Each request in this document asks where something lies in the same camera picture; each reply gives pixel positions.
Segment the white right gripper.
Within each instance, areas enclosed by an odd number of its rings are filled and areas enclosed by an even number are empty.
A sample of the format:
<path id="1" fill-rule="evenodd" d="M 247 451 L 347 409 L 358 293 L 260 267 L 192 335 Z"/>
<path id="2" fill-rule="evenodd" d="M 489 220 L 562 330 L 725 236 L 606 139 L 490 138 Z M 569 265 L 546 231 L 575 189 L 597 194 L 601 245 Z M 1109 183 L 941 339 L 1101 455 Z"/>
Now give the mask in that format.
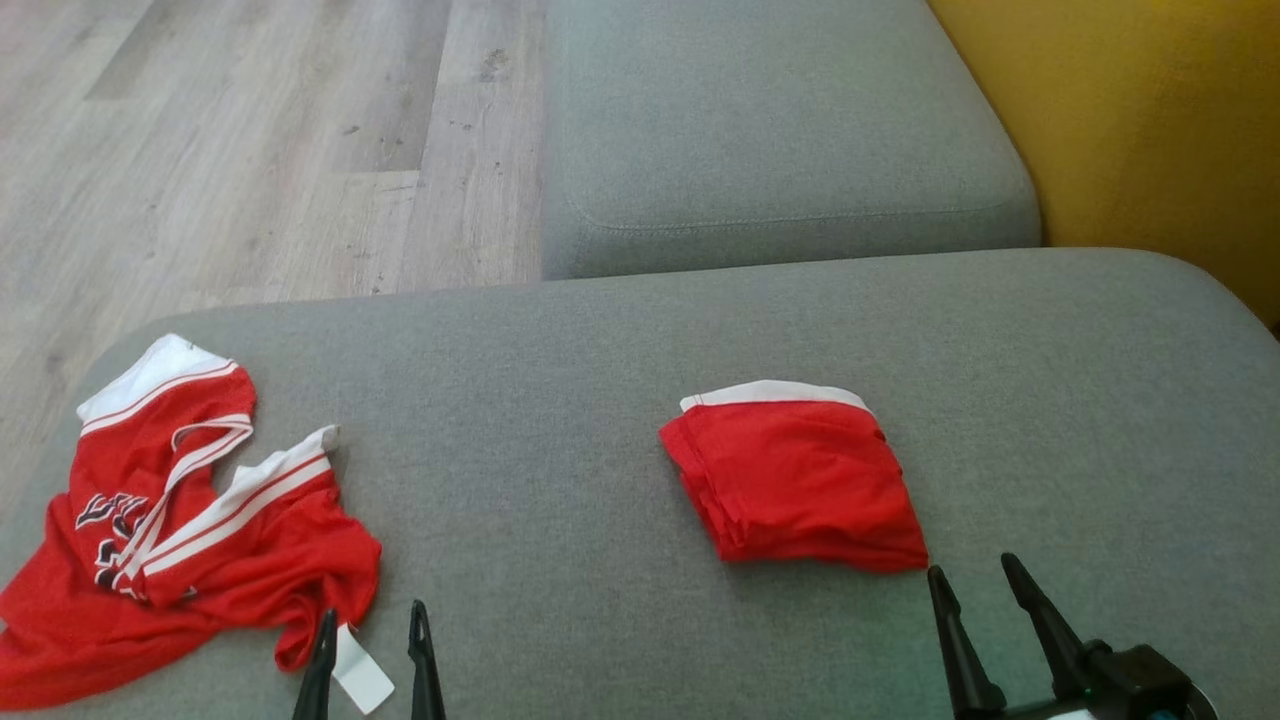
<path id="1" fill-rule="evenodd" d="M 1207 694 L 1148 644 L 1115 651 L 1080 641 L 1011 552 L 1000 556 L 1018 605 L 1028 614 L 1050 667 L 1056 700 L 1010 708 L 987 675 L 940 565 L 927 571 L 940 652 L 956 719 L 1219 719 Z"/>

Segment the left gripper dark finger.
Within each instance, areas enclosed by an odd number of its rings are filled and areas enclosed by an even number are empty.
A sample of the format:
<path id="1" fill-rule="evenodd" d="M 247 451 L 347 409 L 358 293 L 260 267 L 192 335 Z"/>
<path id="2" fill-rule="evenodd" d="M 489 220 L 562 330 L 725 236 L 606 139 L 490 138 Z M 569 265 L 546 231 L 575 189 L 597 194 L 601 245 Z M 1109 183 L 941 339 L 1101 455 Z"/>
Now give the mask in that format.
<path id="1" fill-rule="evenodd" d="M 445 706 L 425 603 L 415 600 L 410 610 L 408 656 L 413 664 L 411 717 L 445 720 Z"/>
<path id="2" fill-rule="evenodd" d="M 329 719 L 332 674 L 337 665 L 337 611 L 329 609 L 317 626 L 291 715 L 292 720 Z"/>

